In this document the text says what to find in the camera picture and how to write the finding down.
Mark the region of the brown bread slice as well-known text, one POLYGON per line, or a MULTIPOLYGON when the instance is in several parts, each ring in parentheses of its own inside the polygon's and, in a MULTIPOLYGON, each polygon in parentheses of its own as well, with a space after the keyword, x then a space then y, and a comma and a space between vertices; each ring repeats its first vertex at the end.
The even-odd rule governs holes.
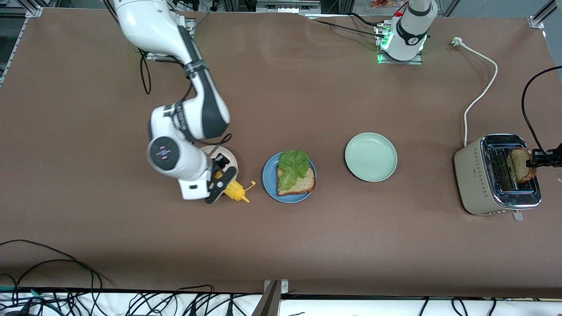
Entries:
POLYGON ((515 148, 508 154, 508 162, 511 164, 515 182, 525 183, 536 178, 537 169, 527 166, 528 160, 532 158, 532 151, 527 148, 515 148))
POLYGON ((277 166, 277 196, 307 194, 315 189, 317 178, 311 166, 307 168, 304 177, 295 172, 285 176, 285 172, 277 166))

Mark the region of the yellow mustard squeeze bottle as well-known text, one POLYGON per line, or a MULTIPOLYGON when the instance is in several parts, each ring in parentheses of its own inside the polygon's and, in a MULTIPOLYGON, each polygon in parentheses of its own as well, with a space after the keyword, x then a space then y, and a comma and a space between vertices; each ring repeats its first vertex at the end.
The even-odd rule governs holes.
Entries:
POLYGON ((243 188, 243 185, 241 185, 236 180, 233 180, 233 182, 231 182, 231 184, 229 184, 229 186, 227 186, 227 189, 223 194, 226 194, 231 200, 245 201, 245 202, 249 203, 250 201, 246 197, 246 192, 247 192, 247 190, 253 188, 253 186, 255 186, 255 184, 256 184, 255 181, 252 181, 251 186, 249 186, 247 188, 243 188))

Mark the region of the green lettuce leaf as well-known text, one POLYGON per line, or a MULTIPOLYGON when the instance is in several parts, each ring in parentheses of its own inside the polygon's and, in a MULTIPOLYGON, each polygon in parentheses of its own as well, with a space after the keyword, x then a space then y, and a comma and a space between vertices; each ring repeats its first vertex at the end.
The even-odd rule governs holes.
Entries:
POLYGON ((309 156, 300 150, 287 150, 281 154, 278 163, 283 172, 278 176, 278 192, 291 190, 301 178, 306 178, 309 168, 309 156))

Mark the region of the beige plate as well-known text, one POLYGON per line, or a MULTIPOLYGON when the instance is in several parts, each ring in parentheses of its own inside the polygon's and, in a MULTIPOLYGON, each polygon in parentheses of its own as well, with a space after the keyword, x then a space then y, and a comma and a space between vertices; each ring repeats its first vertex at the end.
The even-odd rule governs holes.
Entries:
POLYGON ((233 179, 235 180, 237 178, 238 175, 238 162, 233 154, 233 152, 231 152, 230 150, 228 150, 227 148, 223 147, 223 146, 219 146, 217 149, 215 149, 216 146, 204 146, 201 147, 200 149, 205 152, 205 154, 207 154, 209 156, 209 158, 211 159, 215 159, 217 158, 217 156, 219 155, 223 155, 225 158, 227 158, 227 160, 229 160, 229 163, 226 164, 225 167, 222 168, 223 171, 226 171, 228 168, 230 167, 234 167, 237 171, 236 171, 236 175, 233 176, 233 179))

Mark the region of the blue plate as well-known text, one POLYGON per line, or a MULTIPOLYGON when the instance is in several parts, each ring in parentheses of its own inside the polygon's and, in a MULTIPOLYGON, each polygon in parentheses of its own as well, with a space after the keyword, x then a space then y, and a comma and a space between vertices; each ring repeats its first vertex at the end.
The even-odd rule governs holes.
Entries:
MULTIPOLYGON (((265 167, 263 168, 263 173, 262 173, 263 186, 264 186, 265 190, 267 191, 267 193, 273 199, 275 199, 279 202, 283 202, 283 203, 300 202, 302 200, 305 200, 305 198, 307 198, 307 196, 309 196, 311 194, 311 192, 307 193, 307 194, 277 196, 277 172, 276 172, 276 168, 277 168, 278 163, 279 163, 279 158, 280 158, 281 154, 283 154, 283 152, 280 152, 280 153, 276 154, 275 156, 270 158, 267 161, 267 163, 265 164, 265 167)), ((313 168, 313 170, 315 171, 316 182, 317 182, 317 172, 316 172, 316 169, 315 169, 315 167, 314 167, 314 165, 313 165, 313 163, 311 162, 310 159, 309 159, 309 166, 311 166, 311 168, 313 168)))

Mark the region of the pale green plate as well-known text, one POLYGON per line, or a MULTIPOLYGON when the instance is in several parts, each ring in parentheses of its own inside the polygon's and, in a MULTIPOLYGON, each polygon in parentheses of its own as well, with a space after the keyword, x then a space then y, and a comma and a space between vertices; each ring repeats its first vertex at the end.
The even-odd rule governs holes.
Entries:
POLYGON ((349 171, 365 182, 389 178, 398 164, 395 146, 377 133, 355 135, 346 145, 344 158, 349 171))

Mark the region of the beige chrome two-slot toaster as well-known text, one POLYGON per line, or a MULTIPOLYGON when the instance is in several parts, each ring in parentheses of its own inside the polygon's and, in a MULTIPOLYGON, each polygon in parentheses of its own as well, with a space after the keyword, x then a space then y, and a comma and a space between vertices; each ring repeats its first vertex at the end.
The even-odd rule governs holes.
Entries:
POLYGON ((517 180, 515 161, 527 154, 526 142, 515 134, 488 134, 456 152, 456 182, 462 205, 472 215, 512 213, 536 208, 542 195, 536 177, 517 180))

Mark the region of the aluminium corner extrusion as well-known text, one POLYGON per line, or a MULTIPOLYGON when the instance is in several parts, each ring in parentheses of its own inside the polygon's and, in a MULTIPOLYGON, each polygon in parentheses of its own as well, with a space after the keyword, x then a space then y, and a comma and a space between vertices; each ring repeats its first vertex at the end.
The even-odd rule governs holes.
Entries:
POLYGON ((543 29, 544 22, 557 11, 562 11, 562 0, 548 0, 542 8, 528 18, 531 29, 543 29))
POLYGON ((0 0, 0 87, 29 20, 39 17, 42 10, 40 0, 0 0))

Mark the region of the metal table edge bracket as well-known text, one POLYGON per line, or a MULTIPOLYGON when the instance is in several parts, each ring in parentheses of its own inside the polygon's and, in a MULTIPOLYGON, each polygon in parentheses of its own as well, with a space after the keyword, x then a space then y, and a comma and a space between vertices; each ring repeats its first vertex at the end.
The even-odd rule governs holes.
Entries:
POLYGON ((288 280, 265 280, 264 293, 252 316, 279 316, 281 296, 288 291, 288 280))

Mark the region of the aluminium frame profile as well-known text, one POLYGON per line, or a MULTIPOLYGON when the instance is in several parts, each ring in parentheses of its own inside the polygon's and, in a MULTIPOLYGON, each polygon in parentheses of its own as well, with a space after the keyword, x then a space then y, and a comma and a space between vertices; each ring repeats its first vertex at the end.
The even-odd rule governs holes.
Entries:
POLYGON ((320 0, 256 0, 258 13, 321 14, 320 0))

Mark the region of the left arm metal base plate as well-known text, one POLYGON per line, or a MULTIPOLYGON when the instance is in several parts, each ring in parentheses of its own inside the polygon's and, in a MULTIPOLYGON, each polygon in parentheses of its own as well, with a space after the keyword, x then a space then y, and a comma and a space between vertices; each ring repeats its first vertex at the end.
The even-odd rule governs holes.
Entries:
POLYGON ((393 65, 422 65, 423 58, 420 52, 416 54, 416 56, 408 61, 399 61, 391 56, 384 50, 378 50, 378 63, 379 64, 393 64, 393 65))

